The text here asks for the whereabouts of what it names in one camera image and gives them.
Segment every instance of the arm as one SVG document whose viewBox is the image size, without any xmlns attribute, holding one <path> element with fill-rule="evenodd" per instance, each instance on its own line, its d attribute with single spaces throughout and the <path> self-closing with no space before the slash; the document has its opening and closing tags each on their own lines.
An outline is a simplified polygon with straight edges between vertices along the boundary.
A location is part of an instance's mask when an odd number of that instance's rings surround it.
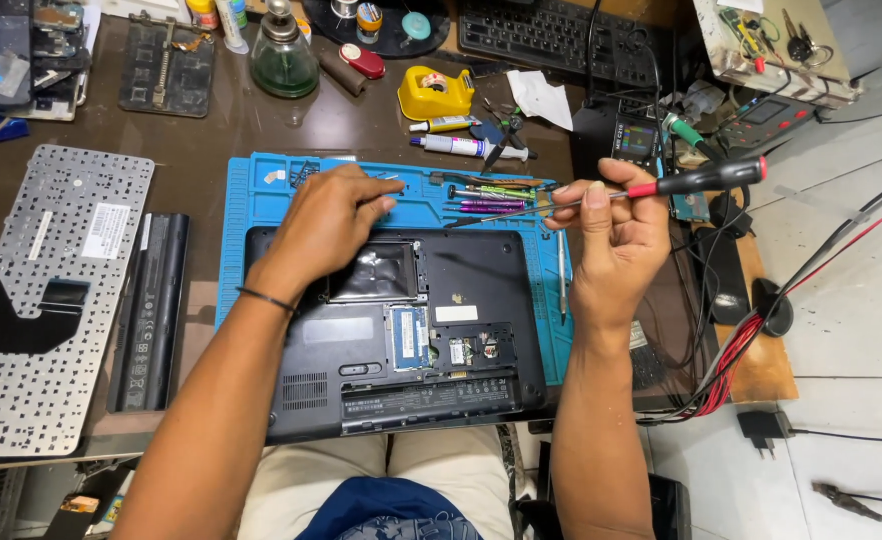
<svg viewBox="0 0 882 540">
<path fill-rule="evenodd" d="M 601 174 L 625 188 L 653 182 L 638 167 L 603 159 Z M 545 219 L 579 227 L 584 255 L 574 271 L 574 342 L 551 452 L 558 517 L 569 540 L 654 538 L 647 468 L 631 400 L 631 321 L 667 257 L 667 203 L 608 197 L 601 182 L 579 180 L 555 203 L 581 198 Z"/>
<path fill-rule="evenodd" d="M 311 282 L 353 259 L 395 204 L 383 195 L 403 186 L 356 164 L 310 177 L 245 286 L 295 305 Z M 290 317 L 266 300 L 238 298 L 164 415 L 112 539 L 229 536 L 264 447 Z"/>
</svg>

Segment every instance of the black wristband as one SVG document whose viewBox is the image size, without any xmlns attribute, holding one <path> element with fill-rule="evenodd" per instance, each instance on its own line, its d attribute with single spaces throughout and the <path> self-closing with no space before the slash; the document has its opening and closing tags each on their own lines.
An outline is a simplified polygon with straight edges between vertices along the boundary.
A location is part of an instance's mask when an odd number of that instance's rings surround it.
<svg viewBox="0 0 882 540">
<path fill-rule="evenodd" d="M 250 294 L 251 296 L 253 296 L 255 298 L 259 298 L 261 300 L 265 300 L 267 302 L 270 302 L 271 304 L 274 304 L 275 306 L 277 306 L 279 308 L 284 308 L 285 310 L 288 310 L 290 313 L 298 314 L 298 311 L 292 305 L 290 305 L 290 303 L 284 303 L 281 300 L 271 298 L 270 296 L 268 296 L 266 294 L 261 294 L 255 290 L 251 290 L 246 287 L 236 287 L 236 289 L 237 289 L 237 292 L 243 292 L 245 294 Z"/>
</svg>

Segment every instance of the black computer keyboard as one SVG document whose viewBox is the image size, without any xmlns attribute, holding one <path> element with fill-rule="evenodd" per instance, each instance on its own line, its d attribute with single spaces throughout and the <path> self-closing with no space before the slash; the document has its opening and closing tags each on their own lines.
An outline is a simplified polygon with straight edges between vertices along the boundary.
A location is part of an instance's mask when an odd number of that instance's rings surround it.
<svg viewBox="0 0 882 540">
<path fill-rule="evenodd" d="M 524 5 L 506 0 L 469 0 L 461 9 L 458 41 L 461 48 L 503 57 L 538 68 L 584 73 L 589 7 L 535 0 Z M 625 46 L 631 41 L 653 46 L 654 31 L 635 21 L 604 12 L 594 19 L 592 69 L 594 77 L 635 87 L 654 84 L 650 55 L 643 48 Z"/>
</svg>

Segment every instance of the glass bottle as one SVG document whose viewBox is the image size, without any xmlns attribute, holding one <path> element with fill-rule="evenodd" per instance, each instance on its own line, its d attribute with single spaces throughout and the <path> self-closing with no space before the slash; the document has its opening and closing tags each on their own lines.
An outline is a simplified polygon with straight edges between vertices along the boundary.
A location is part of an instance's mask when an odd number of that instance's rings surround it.
<svg viewBox="0 0 882 540">
<path fill-rule="evenodd" d="M 321 77 L 318 61 L 288 0 L 268 0 L 267 9 L 251 53 L 251 76 L 266 92 L 290 98 L 306 95 Z"/>
</svg>

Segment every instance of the display screen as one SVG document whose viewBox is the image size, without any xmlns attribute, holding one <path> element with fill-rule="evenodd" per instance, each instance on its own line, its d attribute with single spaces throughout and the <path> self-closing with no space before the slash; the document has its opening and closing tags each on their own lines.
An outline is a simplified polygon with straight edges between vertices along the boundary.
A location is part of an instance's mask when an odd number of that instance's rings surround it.
<svg viewBox="0 0 882 540">
<path fill-rule="evenodd" d="M 621 139 L 621 152 L 647 156 L 654 144 L 655 130 L 624 124 L 624 137 Z"/>
<path fill-rule="evenodd" d="M 787 107 L 788 104 L 785 103 L 762 103 L 756 106 L 753 111 L 750 111 L 746 115 L 742 116 L 740 120 L 741 122 L 748 122 L 751 124 L 763 124 L 764 122 L 773 118 L 779 112 L 785 110 Z"/>
</svg>

